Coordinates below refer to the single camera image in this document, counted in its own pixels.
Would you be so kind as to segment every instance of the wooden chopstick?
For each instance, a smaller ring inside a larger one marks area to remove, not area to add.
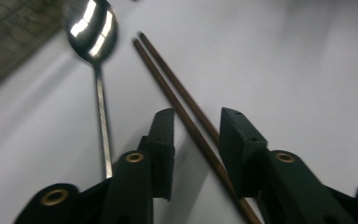
[[[187,105],[190,107],[191,111],[193,111],[196,118],[201,122],[203,128],[211,136],[211,138],[216,143],[216,145],[219,146],[219,133],[217,132],[215,127],[212,125],[212,123],[208,120],[208,118],[202,112],[202,110],[197,105],[197,103],[190,96],[188,91],[185,89],[185,87],[182,85],[182,83],[179,81],[179,79],[173,73],[171,68],[164,62],[164,60],[161,58],[161,56],[159,56],[157,50],[153,47],[153,45],[147,39],[145,34],[139,33],[139,38],[141,39],[142,43],[146,46],[149,53],[153,56],[153,58],[155,59],[155,61],[158,64],[158,66],[164,72],[165,76],[170,80],[170,82],[173,84],[173,86],[178,90],[179,94],[183,97],[183,99],[185,100]]]
[[[244,199],[238,200],[232,187],[231,181],[229,180],[227,171],[225,170],[222,163],[217,159],[214,155],[211,147],[208,145],[206,140],[203,138],[200,130],[191,120],[190,116],[186,113],[183,106],[180,104],[176,96],[174,95],[173,91],[164,80],[163,76],[157,69],[157,67],[153,64],[153,61],[150,59],[144,48],[142,47],[141,43],[138,39],[133,40],[133,45],[135,46],[136,50],[138,51],[139,55],[141,56],[142,60],[146,64],[148,70],[155,78],[156,82],[159,84],[161,89],[163,90],[164,94],[167,96],[173,107],[175,108],[176,112],[178,113],[179,117],[183,121],[186,126],[187,131],[190,133],[191,138],[197,144],[199,150],[210,164],[214,172],[216,173],[217,177],[219,178],[220,182],[222,183],[223,187],[226,189],[230,199],[234,202],[235,207],[239,211],[241,217],[244,219],[245,222],[250,222],[254,224],[261,223],[257,216],[255,215],[254,211],[250,207],[250,205]]]

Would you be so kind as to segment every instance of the white table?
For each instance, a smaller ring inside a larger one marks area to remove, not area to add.
[[[120,39],[103,65],[116,155],[171,107],[132,46],[143,31],[219,127],[242,112],[269,149],[296,153],[327,186],[358,187],[358,0],[111,1]],[[0,223],[42,188],[102,180],[92,70],[54,36],[0,86]],[[172,201],[155,223],[243,223],[175,121]]]

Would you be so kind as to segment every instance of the spoon bowl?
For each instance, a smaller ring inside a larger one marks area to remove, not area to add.
[[[63,8],[62,26],[74,51],[94,69],[103,172],[109,178],[113,152],[101,64],[117,43],[117,16],[106,0],[70,0]]]

